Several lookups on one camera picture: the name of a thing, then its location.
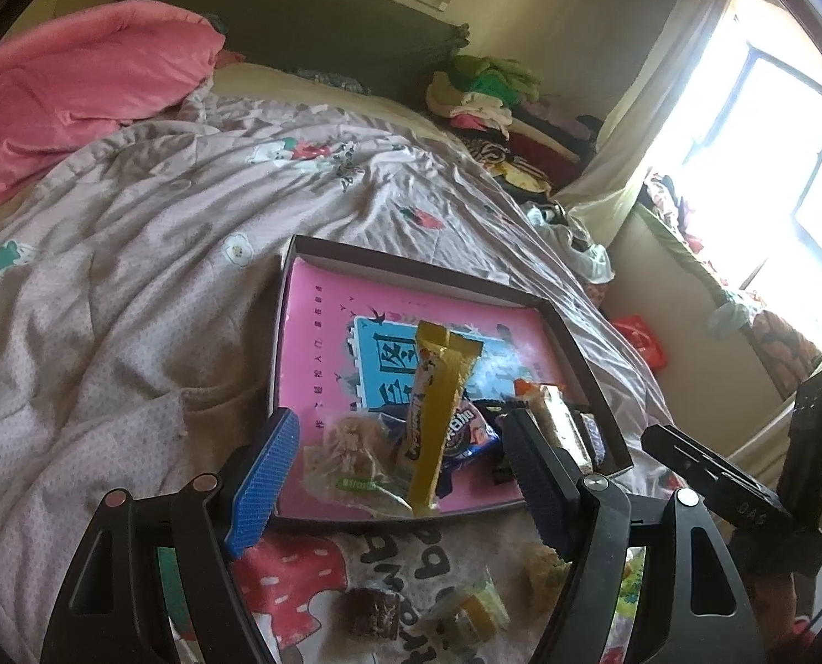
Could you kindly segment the orange wafer biscuit packet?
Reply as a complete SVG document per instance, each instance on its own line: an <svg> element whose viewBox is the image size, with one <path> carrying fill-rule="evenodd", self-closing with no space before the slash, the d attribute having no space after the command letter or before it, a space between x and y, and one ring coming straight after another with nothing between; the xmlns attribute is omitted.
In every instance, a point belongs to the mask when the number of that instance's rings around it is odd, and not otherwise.
<svg viewBox="0 0 822 664"><path fill-rule="evenodd" d="M585 444L573 412L565 403L561 388L554 384L534 384L527 379L516 379L513 387L514 395L533 412L549 445L567 451L584 474L594 471L590 448Z"/></svg>

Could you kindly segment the blue Oreo cookie packet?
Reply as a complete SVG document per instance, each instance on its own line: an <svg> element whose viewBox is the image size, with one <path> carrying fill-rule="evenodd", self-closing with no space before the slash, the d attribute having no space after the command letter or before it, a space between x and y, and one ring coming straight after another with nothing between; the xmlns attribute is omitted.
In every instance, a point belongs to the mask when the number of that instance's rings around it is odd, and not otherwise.
<svg viewBox="0 0 822 664"><path fill-rule="evenodd" d="M377 409L377 414L386 425L388 442L398 445L405 436L408 406L386 404ZM464 397L457 405L445 435L441 472L444 475L453 474L481 454L493 450L499 443L500 435L481 415L480 409Z"/></svg>

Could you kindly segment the clear packet pink candy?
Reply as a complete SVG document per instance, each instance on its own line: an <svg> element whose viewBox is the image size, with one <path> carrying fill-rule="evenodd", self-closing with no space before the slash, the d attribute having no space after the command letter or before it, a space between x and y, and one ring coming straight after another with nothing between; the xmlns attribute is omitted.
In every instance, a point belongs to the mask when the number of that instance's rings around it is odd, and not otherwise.
<svg viewBox="0 0 822 664"><path fill-rule="evenodd" d="M304 490L323 504L376 518L411 516L393 476L403 432L405 421L385 412L331 415L324 421L320 444L304 448Z"/></svg>

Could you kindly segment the brown cake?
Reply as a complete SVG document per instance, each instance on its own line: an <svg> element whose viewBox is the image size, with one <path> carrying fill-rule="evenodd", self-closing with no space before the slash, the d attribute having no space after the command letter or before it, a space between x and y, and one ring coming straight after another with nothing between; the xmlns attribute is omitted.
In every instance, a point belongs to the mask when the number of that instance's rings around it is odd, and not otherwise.
<svg viewBox="0 0 822 664"><path fill-rule="evenodd" d="M398 592L375 586L350 589L341 598L341 616L346 636L354 640L396 640L400 628L400 596Z"/></svg>

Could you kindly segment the dark green seaweed snack packet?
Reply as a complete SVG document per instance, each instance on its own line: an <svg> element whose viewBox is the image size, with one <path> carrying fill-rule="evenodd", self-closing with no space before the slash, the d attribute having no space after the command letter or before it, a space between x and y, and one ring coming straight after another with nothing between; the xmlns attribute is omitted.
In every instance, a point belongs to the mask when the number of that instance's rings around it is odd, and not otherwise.
<svg viewBox="0 0 822 664"><path fill-rule="evenodd" d="M553 609L563 592L565 580L569 577L569 562L559 558L553 548L544 544L533 544L527 548L523 556L523 565L533 591L534 609Z"/></svg>

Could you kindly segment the light green snack packet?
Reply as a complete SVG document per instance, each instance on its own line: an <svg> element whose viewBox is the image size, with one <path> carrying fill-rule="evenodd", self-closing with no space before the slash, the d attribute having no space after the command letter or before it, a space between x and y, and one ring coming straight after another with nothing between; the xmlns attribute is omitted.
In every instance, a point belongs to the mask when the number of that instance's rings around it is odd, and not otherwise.
<svg viewBox="0 0 822 664"><path fill-rule="evenodd" d="M636 616L639 598L641 598L645 562L647 562L645 547L632 547L627 550L613 619L633 620Z"/></svg>

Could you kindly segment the small yellow green snack packet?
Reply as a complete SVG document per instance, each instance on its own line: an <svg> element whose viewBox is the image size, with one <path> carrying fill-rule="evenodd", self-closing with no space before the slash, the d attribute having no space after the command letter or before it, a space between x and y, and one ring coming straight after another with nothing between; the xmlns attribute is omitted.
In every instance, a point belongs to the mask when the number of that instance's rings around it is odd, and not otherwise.
<svg viewBox="0 0 822 664"><path fill-rule="evenodd" d="M475 582L441 596L420 625L445 652L468 658L508 630L510 615L487 569Z"/></svg>

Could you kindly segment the clothes on window sill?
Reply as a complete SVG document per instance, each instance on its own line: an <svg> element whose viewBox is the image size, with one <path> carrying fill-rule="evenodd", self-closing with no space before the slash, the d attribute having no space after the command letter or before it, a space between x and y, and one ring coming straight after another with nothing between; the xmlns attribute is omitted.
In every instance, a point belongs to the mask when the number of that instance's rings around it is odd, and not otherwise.
<svg viewBox="0 0 822 664"><path fill-rule="evenodd" d="M668 175L648 174L639 189L634 214L685 273L696 277L714 304L706 329L716 339L741 333L782 399L822 366L822 351L757 295L732 288L699 255L702 245L687 231L687 205Z"/></svg>

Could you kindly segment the red plastic bag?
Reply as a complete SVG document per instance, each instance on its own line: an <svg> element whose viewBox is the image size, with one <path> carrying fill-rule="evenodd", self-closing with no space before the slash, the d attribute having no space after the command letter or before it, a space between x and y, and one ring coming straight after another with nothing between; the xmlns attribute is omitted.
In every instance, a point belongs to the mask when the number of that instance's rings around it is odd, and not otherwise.
<svg viewBox="0 0 822 664"><path fill-rule="evenodd" d="M662 343L658 342L657 336L645 319L639 315L627 315L613 318L611 324L633 346L653 372L660 372L668 366L668 355L663 351Z"/></svg>

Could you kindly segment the shallow brown cardboard box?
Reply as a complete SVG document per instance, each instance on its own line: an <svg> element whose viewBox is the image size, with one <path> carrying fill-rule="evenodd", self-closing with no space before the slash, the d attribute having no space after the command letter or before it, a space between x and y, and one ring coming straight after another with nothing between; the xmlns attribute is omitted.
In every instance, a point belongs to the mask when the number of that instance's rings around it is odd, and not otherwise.
<svg viewBox="0 0 822 664"><path fill-rule="evenodd" d="M516 507L498 415L533 406L580 468L632 457L558 310L468 274L314 237L289 243L272 400L300 423L278 501L293 522L465 516Z"/></svg>

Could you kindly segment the strawberry print bed cover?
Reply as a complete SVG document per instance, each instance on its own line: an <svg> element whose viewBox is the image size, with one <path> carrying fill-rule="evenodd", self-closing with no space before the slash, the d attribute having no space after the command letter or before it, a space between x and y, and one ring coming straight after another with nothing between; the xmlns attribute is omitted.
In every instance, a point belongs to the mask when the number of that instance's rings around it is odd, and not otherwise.
<svg viewBox="0 0 822 664"><path fill-rule="evenodd" d="M190 96L81 148L0 224L0 643L42 652L97 501L221 465L263 403L289 241L549 300L636 444L654 376L459 146L327 105Z"/></svg>

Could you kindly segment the white plastic bag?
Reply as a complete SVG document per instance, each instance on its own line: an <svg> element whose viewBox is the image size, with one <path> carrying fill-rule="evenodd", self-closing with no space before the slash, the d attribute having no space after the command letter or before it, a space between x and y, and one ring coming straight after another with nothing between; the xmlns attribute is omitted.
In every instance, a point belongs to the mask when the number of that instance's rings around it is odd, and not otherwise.
<svg viewBox="0 0 822 664"><path fill-rule="evenodd" d="M607 285L613 281L615 271L606 247L591 237L577 217L559 204L525 203L522 211L534 230L582 282Z"/></svg>

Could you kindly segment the cream curtain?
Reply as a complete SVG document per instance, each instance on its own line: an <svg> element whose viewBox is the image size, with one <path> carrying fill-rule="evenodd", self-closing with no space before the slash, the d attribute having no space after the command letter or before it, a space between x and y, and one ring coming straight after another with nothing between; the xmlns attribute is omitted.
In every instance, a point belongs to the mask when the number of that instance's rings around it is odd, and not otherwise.
<svg viewBox="0 0 822 664"><path fill-rule="evenodd" d="M639 192L643 163L689 84L731 0L677 0L632 86L609 112L596 154L558 202L603 246L617 237Z"/></svg>

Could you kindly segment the pink folded quilt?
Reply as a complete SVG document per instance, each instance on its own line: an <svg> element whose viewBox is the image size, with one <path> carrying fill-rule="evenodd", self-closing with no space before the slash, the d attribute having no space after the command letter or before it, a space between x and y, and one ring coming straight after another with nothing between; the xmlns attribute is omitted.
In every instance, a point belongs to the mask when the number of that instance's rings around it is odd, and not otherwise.
<svg viewBox="0 0 822 664"><path fill-rule="evenodd" d="M0 42L0 205L120 127L185 99L225 36L156 0L101 4Z"/></svg>

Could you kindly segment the dark grey headboard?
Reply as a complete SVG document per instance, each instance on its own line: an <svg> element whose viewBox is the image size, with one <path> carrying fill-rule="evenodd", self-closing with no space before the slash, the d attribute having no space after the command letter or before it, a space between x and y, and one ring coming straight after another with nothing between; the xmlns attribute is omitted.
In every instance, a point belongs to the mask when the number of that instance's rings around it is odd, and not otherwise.
<svg viewBox="0 0 822 664"><path fill-rule="evenodd" d="M158 0L225 25L226 48L254 65L348 76L369 93L424 104L432 74L468 45L470 27L394 0Z"/></svg>

